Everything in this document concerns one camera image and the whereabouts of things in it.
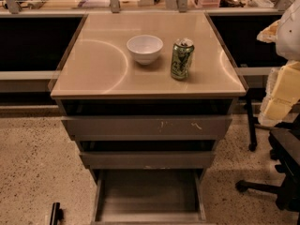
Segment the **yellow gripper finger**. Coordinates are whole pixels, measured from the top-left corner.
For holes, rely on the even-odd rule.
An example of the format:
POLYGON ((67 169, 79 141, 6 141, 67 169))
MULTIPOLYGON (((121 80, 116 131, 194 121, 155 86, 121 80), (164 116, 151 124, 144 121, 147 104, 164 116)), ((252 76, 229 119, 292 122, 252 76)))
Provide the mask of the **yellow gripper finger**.
POLYGON ((280 123, 300 99, 300 62, 273 67, 268 75, 258 121, 263 126, 280 123))

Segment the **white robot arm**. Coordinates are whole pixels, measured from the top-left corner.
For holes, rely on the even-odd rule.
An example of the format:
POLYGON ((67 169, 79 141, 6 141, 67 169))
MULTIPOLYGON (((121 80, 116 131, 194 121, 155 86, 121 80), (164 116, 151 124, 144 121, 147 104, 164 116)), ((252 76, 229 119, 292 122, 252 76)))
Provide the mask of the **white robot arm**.
POLYGON ((277 55, 287 59, 281 68, 272 68, 262 100, 259 124, 280 123, 300 100, 300 0, 294 0, 281 18, 264 28, 257 39, 276 44, 277 55))

